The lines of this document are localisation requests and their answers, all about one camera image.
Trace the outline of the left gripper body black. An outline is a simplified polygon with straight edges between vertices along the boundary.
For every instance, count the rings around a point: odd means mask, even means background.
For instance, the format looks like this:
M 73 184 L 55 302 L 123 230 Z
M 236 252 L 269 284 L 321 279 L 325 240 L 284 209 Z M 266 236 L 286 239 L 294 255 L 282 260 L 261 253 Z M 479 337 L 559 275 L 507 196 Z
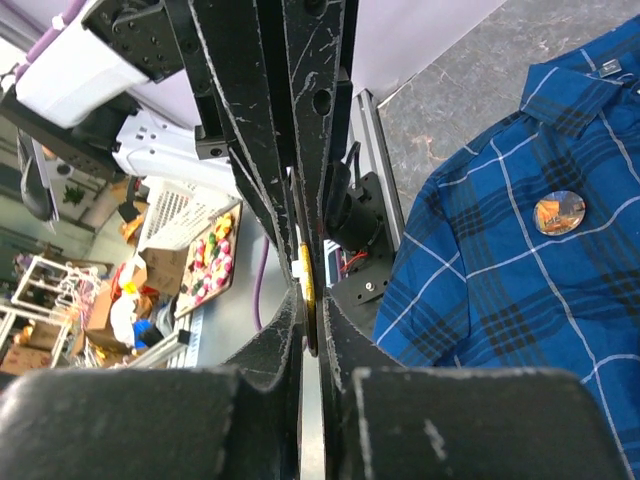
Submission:
M 155 83 L 185 71 L 200 116 L 194 128 L 198 157 L 228 155 L 219 96 L 187 1 L 98 1 L 82 25 Z

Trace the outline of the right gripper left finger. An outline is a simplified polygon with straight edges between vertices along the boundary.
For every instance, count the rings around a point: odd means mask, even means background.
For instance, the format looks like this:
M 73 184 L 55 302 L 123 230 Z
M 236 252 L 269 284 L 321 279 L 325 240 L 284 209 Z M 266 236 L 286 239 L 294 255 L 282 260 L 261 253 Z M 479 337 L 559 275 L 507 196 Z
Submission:
M 220 366 L 55 369 L 1 396 L 5 479 L 296 479 L 301 291 Z

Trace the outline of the round orange picture brooch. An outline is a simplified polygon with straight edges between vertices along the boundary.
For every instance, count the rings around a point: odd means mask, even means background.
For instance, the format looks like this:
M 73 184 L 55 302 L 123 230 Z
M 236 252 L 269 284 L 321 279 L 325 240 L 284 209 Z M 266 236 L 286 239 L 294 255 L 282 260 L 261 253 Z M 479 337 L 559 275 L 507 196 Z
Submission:
M 311 254 L 305 242 L 301 242 L 298 247 L 298 258 L 292 262 L 292 273 L 299 281 L 304 300 L 304 325 L 307 348 L 310 354 L 316 357 L 318 355 L 318 335 L 315 283 Z

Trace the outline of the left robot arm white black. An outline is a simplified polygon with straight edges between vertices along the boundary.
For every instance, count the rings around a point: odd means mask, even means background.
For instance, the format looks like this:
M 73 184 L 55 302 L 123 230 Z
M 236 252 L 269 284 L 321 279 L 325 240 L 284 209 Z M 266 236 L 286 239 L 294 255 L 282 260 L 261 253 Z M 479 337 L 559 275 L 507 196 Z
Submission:
M 235 186 L 289 267 L 307 252 L 321 292 L 327 174 L 346 152 L 354 1 L 97 1 L 20 68 L 2 115 L 65 160 L 104 176 L 141 111 L 129 91 L 182 71 L 224 143 Z

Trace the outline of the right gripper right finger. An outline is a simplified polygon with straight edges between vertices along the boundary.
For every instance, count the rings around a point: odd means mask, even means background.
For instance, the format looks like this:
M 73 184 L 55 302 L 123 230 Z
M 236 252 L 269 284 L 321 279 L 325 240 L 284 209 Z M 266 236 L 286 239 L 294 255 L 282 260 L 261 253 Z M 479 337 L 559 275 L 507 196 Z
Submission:
M 558 369 L 409 368 L 331 296 L 319 320 L 330 479 L 624 479 L 593 398 Z

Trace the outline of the blue plaid shirt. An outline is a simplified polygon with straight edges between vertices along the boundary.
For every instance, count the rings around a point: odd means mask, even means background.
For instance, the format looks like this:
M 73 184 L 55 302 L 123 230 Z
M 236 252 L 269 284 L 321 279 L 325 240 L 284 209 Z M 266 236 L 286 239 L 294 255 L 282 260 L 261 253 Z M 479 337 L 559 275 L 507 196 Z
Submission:
M 540 233 L 561 190 L 582 223 Z M 372 339 L 408 367 L 550 367 L 639 475 L 639 21 L 529 67 L 519 108 L 439 166 L 406 221 Z

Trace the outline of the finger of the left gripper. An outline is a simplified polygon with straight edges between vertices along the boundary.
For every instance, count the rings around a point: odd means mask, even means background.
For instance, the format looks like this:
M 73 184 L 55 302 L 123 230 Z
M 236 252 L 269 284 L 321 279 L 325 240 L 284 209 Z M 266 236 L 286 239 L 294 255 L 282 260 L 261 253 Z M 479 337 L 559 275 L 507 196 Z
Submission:
M 258 5 L 191 1 L 189 8 L 223 111 L 237 189 L 274 243 L 291 285 L 291 202 L 276 140 Z
M 297 154 L 296 209 L 317 298 L 325 279 L 323 197 L 335 108 L 342 100 L 338 85 L 350 81 L 358 7 L 357 1 L 282 3 Z

